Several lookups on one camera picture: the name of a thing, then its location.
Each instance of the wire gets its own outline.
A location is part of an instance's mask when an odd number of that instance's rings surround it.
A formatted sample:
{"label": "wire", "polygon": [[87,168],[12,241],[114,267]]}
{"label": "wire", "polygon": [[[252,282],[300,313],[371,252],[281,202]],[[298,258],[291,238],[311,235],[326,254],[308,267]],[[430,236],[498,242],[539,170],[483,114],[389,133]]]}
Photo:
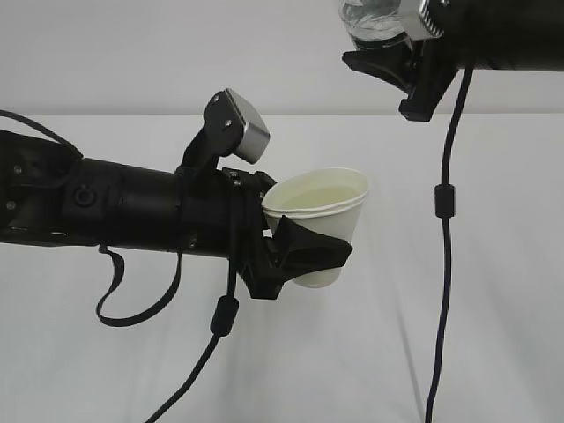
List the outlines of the wire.
{"label": "wire", "polygon": [[205,366],[205,363],[208,362],[210,357],[212,356],[213,350],[215,347],[218,346],[218,342],[220,340],[219,335],[213,335],[211,337],[210,343],[205,348],[202,357],[200,360],[197,361],[194,369],[186,379],[186,382],[182,384],[182,386],[146,421],[146,423],[155,423],[162,416],[167,410],[172,407],[176,401],[178,401],[192,386],[192,384],[196,381],[198,375],[202,371]]}
{"label": "wire", "polygon": [[[460,92],[456,99],[455,109],[450,120],[449,131],[444,144],[444,152],[442,155],[442,184],[449,185],[450,158],[452,155],[452,146],[454,144],[456,129],[460,123],[460,118],[464,110],[464,103],[468,96],[470,82],[474,72],[474,62],[467,64],[464,71]],[[439,381],[441,380],[442,371],[442,353],[444,349],[444,335],[447,328],[447,318],[449,315],[450,304],[450,288],[452,286],[452,240],[450,237],[449,219],[441,219],[442,221],[442,237],[444,240],[444,287],[442,291],[441,315],[439,318],[439,328],[437,330],[436,345],[434,350],[434,370],[429,396],[427,397],[427,408],[425,410],[425,423],[433,421],[434,401],[439,389]]]}
{"label": "wire", "polygon": [[460,92],[458,93],[458,98],[456,99],[455,109],[450,120],[449,131],[447,132],[447,138],[444,143],[444,152],[442,154],[441,182],[445,185],[449,183],[450,157],[452,156],[452,146],[455,143],[456,130],[458,129],[458,124],[460,123],[460,118],[462,117],[464,103],[466,102],[466,98],[468,97],[468,90],[470,89],[470,82],[472,80],[473,73],[474,62],[472,61],[466,66],[466,70],[464,71],[464,76],[460,85]]}
{"label": "wire", "polygon": [[60,135],[57,135],[55,132],[46,128],[45,126],[41,125],[40,123],[34,121],[33,119],[30,119],[29,117],[18,115],[17,113],[9,112],[7,110],[0,110],[0,117],[6,117],[8,119],[12,119],[13,121],[23,123],[24,125],[27,125],[34,130],[37,130],[38,132],[40,132],[44,136],[50,137],[51,139],[53,139],[57,143],[64,145],[69,150],[71,150],[72,154],[77,159],[82,159],[84,157],[82,155],[82,153],[80,152],[80,150],[77,147],[75,147],[71,142],[67,141],[66,139],[64,139]]}
{"label": "wire", "polygon": [[227,276],[227,296],[235,296],[237,283],[237,207],[236,197],[229,190],[229,270]]}
{"label": "wire", "polygon": [[[237,283],[237,208],[236,197],[233,191],[229,190],[229,270],[227,273],[227,297],[234,298],[235,286]],[[168,411],[194,384],[200,372],[204,368],[213,354],[218,342],[221,339],[220,335],[213,335],[210,343],[205,348],[202,356],[197,361],[196,365],[189,374],[186,382],[145,422],[155,423],[160,416]]]}

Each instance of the cup rim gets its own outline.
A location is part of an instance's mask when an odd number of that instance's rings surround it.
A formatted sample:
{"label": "cup rim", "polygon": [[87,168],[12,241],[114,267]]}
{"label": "cup rim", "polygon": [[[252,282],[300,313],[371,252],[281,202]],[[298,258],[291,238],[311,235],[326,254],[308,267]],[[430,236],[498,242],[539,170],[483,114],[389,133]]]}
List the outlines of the cup rim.
{"label": "cup rim", "polygon": [[263,208],[263,213],[266,214],[267,216],[274,218],[274,219],[282,219],[283,216],[286,216],[289,219],[296,219],[296,220],[303,220],[303,219],[316,219],[316,218],[326,218],[327,216],[337,216],[338,214],[344,213],[344,212],[348,212],[349,210],[353,209],[354,207],[357,207],[359,205],[362,205],[364,203],[364,200],[366,198],[366,195],[360,198],[357,198],[356,203],[353,204],[345,204],[345,206],[343,207],[337,207],[334,206],[333,208],[331,208],[330,210],[323,210],[323,211],[315,211],[315,212],[311,212],[311,213],[304,213],[304,212],[278,212],[278,211],[272,211],[272,210],[268,210]]}
{"label": "cup rim", "polygon": [[[287,180],[285,180],[281,183],[290,182],[290,181],[296,180],[298,178],[302,178],[304,176],[307,176],[309,174],[315,174],[315,173],[322,172],[322,171],[325,171],[325,170],[333,170],[333,169],[345,170],[345,171],[360,175],[366,182],[366,185],[367,185],[366,191],[364,193],[360,194],[359,196],[356,196],[355,198],[350,198],[348,200],[339,201],[339,202],[333,203],[333,204],[322,205],[320,207],[308,207],[308,208],[297,208],[297,209],[279,209],[279,208],[276,208],[276,207],[268,207],[266,205],[263,205],[263,210],[269,211],[269,212],[274,212],[274,213],[279,213],[279,214],[285,214],[285,215],[319,213],[319,212],[328,212],[328,211],[331,211],[335,208],[347,206],[347,205],[350,205],[350,204],[355,205],[357,202],[364,200],[364,198],[368,195],[368,192],[370,191],[370,182],[369,182],[368,178],[362,172],[360,172],[356,169],[351,169],[349,167],[322,167],[320,169],[315,169],[315,170],[311,170],[309,172],[306,172],[305,174],[298,174],[298,175],[296,175],[296,176],[294,176],[290,179],[287,179]],[[267,192],[266,196],[264,196],[263,204],[264,204],[264,201],[268,198],[270,192],[271,191]]]}

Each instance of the plastic bottle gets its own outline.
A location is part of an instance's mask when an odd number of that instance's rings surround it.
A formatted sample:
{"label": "plastic bottle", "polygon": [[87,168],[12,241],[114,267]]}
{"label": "plastic bottle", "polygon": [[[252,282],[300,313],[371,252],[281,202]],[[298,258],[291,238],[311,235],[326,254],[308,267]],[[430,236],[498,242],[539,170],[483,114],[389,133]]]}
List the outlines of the plastic bottle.
{"label": "plastic bottle", "polygon": [[397,10],[401,0],[337,0],[339,15],[358,49],[386,48],[407,34]]}

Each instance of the white paper cup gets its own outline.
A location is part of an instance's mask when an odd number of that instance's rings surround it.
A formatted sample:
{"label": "white paper cup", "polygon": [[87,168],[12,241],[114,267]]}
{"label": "white paper cup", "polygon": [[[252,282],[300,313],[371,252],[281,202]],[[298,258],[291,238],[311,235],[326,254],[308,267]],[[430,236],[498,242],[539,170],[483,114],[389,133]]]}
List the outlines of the white paper cup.
{"label": "white paper cup", "polygon": [[[366,176],[330,167],[275,185],[264,197],[263,212],[273,233],[282,216],[287,216],[311,231],[350,242],[367,193]],[[293,281],[321,288],[334,283],[340,273],[340,269],[316,271]]]}

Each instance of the black cable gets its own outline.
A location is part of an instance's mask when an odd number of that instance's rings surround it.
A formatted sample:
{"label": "black cable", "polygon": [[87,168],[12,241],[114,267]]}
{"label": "black cable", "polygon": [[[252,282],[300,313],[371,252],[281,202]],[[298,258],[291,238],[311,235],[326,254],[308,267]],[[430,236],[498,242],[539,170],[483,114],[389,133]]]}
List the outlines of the black cable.
{"label": "black cable", "polygon": [[237,207],[236,197],[229,190],[229,271],[227,276],[227,296],[235,296],[237,283]]}
{"label": "black cable", "polygon": [[[225,319],[230,320],[231,324],[233,324],[233,319],[235,318],[236,310],[234,313],[230,315],[230,312],[233,312],[233,309],[229,306],[238,308],[238,302],[234,298],[235,296],[235,286],[237,283],[237,208],[236,208],[236,196],[233,193],[233,190],[229,190],[229,270],[227,273],[227,293],[226,297],[222,297],[219,300],[218,308],[216,308],[216,315],[214,316],[214,320],[216,316],[219,315],[223,323],[225,323]],[[230,301],[227,304],[224,302],[224,299],[229,299]],[[212,356],[213,351],[215,350],[216,346],[218,346],[219,340],[226,336],[229,333],[229,330],[226,330],[222,333],[214,331],[213,336],[211,337],[210,343],[205,348],[202,356],[197,361],[196,365],[192,369],[192,372],[186,379],[186,382],[182,384],[182,386],[145,422],[145,423],[155,423],[160,416],[162,416],[165,412],[168,411],[170,407],[172,407],[194,384],[197,377],[199,376],[200,372],[204,368],[205,364],[208,362],[210,357]]]}
{"label": "black cable", "polygon": [[220,338],[221,337],[219,335],[213,335],[211,337],[210,343],[205,348],[202,357],[200,357],[200,360],[197,361],[194,369],[188,376],[188,379],[186,379],[186,382],[182,384],[182,386],[146,421],[146,423],[155,423],[155,421],[157,421],[160,416],[167,412],[167,410],[172,407],[176,403],[176,401],[178,401],[182,397],[182,395],[184,395],[190,389],[190,387],[204,368],[205,363],[207,363],[208,359],[212,356],[213,350],[215,350],[215,347],[218,346]]}
{"label": "black cable", "polygon": [[452,113],[452,118],[450,119],[449,131],[447,132],[447,138],[444,143],[444,152],[442,154],[441,182],[445,185],[449,183],[452,145],[455,143],[456,130],[458,129],[458,124],[460,123],[460,118],[462,117],[464,103],[466,102],[466,97],[468,97],[468,90],[470,89],[470,82],[472,80],[473,74],[474,62],[472,61],[466,66],[466,70],[464,71],[464,76],[460,85],[460,91],[458,93],[458,98],[456,99],[455,109]]}
{"label": "black cable", "polygon": [[64,139],[63,137],[57,135],[55,132],[46,128],[45,126],[41,125],[40,123],[34,121],[33,119],[30,119],[29,117],[18,115],[17,113],[9,112],[7,110],[0,110],[0,117],[6,117],[8,119],[12,119],[13,121],[23,123],[24,125],[27,125],[34,130],[37,130],[38,132],[40,132],[44,136],[50,137],[51,139],[53,139],[57,143],[64,145],[69,150],[71,150],[72,154],[77,159],[82,159],[84,157],[82,155],[82,153],[80,152],[80,150],[77,147],[75,147],[71,142],[69,142],[66,139]]}
{"label": "black cable", "polygon": [[452,146],[454,144],[456,129],[460,123],[460,118],[464,110],[464,103],[466,102],[466,97],[468,96],[468,90],[470,88],[470,82],[474,72],[474,62],[468,63],[464,71],[464,76],[462,83],[460,85],[460,92],[458,93],[458,98],[456,99],[455,109],[450,120],[449,131],[447,132],[447,137],[444,144],[444,152],[442,155],[442,185],[437,188],[443,188],[449,191],[452,202],[451,215],[445,215],[442,217],[438,214],[442,221],[442,237],[444,240],[444,287],[442,291],[442,304],[441,304],[441,315],[439,318],[439,328],[437,330],[436,345],[434,350],[434,370],[433,370],[433,380],[431,381],[431,388],[429,390],[429,396],[427,397],[427,408],[425,411],[425,423],[432,423],[433,421],[433,407],[434,401],[436,399],[437,390],[439,388],[439,381],[441,379],[442,370],[442,352],[444,349],[444,335],[447,328],[447,318],[449,315],[449,303],[450,303],[450,288],[452,285],[452,240],[450,238],[450,217],[454,216],[454,187],[449,186],[449,170],[450,170],[450,157],[452,155]]}

